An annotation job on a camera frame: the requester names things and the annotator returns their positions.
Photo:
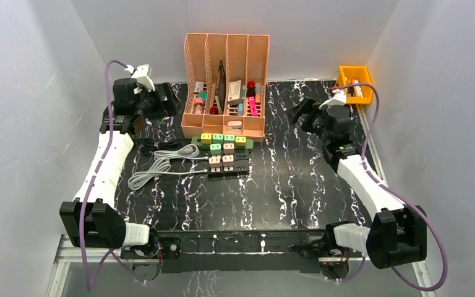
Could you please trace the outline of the yellow charger plug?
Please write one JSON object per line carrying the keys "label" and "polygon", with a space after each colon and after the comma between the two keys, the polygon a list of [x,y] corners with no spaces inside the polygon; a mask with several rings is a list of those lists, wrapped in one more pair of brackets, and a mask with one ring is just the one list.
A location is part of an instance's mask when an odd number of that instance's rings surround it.
{"label": "yellow charger plug", "polygon": [[236,147],[246,147],[247,138],[244,136],[236,136],[234,139],[234,144]]}
{"label": "yellow charger plug", "polygon": [[210,145],[213,143],[213,134],[211,133],[203,133],[200,136],[200,141],[203,145]]}

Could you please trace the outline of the black power strip front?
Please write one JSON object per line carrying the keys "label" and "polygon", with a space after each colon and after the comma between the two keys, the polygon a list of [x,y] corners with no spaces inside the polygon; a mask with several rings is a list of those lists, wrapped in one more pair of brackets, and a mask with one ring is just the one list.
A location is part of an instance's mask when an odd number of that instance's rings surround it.
{"label": "black power strip front", "polygon": [[248,160],[236,160],[231,165],[224,165],[222,163],[209,164],[208,177],[220,178],[230,177],[238,175],[249,174],[249,161]]}

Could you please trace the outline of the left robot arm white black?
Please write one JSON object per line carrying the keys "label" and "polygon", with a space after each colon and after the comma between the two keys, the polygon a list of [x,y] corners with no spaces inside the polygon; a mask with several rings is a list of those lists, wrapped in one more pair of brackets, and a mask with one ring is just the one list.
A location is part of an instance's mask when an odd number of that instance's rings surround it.
{"label": "left robot arm white black", "polygon": [[144,257],[153,257],[160,250],[159,239],[150,226],[125,222],[114,208],[114,196],[144,121],[175,116],[179,100],[170,83],[151,87],[135,78],[115,80],[110,97],[85,181],[72,201],[61,204],[59,214],[76,247],[136,246]]}

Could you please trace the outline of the pink charger plug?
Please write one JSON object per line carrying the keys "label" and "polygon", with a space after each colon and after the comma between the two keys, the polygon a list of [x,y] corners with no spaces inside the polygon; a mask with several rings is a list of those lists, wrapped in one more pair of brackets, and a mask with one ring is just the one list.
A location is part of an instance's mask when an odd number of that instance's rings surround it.
{"label": "pink charger plug", "polygon": [[235,146],[234,143],[224,143],[223,144],[223,153],[225,155],[230,155],[235,152]]}

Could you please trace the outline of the green white charger plug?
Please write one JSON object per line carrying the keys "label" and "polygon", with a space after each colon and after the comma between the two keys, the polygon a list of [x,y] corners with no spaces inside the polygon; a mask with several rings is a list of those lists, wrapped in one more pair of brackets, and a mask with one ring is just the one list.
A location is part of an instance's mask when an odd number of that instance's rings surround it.
{"label": "green white charger plug", "polygon": [[223,153],[221,144],[210,144],[210,154],[212,156],[221,155]]}

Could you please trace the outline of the pink white charger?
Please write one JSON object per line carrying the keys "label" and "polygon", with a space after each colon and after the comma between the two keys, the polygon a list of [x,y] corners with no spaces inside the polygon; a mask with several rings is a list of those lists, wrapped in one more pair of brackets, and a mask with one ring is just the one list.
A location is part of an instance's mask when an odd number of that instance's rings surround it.
{"label": "pink white charger", "polygon": [[208,159],[208,164],[209,164],[209,168],[210,168],[211,173],[220,172],[221,171],[221,166],[222,166],[221,155],[211,156]]}

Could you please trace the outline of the green power strip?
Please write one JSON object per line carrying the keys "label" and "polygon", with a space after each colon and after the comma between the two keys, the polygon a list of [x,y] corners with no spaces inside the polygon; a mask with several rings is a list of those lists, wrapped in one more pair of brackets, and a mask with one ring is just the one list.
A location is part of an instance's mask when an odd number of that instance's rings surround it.
{"label": "green power strip", "polygon": [[201,136],[193,136],[190,142],[201,150],[210,150],[210,147],[213,144],[220,144],[221,147],[223,147],[223,144],[233,143],[239,149],[252,149],[254,146],[254,141],[252,139],[248,139],[245,136],[229,134],[203,133]]}

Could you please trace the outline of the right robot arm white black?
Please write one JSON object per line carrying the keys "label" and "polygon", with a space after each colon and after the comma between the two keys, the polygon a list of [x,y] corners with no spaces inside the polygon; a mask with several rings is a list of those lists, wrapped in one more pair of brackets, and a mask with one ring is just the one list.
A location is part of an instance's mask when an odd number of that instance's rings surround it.
{"label": "right robot arm white black", "polygon": [[360,252],[378,269],[424,260],[426,223],[411,207],[382,189],[383,183],[362,159],[360,146],[351,140],[350,109],[307,98],[286,113],[290,124],[305,117],[301,129],[322,141],[325,161],[348,183],[372,219],[368,228],[348,222],[328,224],[317,246],[331,256],[340,256],[347,249]]}

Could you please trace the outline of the black power strip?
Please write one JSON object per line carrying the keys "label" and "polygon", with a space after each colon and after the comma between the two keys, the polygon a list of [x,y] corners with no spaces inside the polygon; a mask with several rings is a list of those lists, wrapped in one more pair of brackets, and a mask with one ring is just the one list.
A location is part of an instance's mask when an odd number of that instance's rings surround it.
{"label": "black power strip", "polygon": [[[212,154],[211,152],[209,152],[208,156],[209,157],[213,157],[213,156],[223,157],[223,156],[225,156],[225,154],[224,153]],[[238,148],[234,151],[233,156],[234,156],[234,161],[236,161],[236,160],[248,160],[249,157],[250,157],[250,150],[246,149],[246,148]]]}
{"label": "black power strip", "polygon": [[208,177],[220,178],[230,177],[238,175],[249,174],[249,161],[248,160],[236,160],[231,165],[224,165],[222,163],[209,164]]}

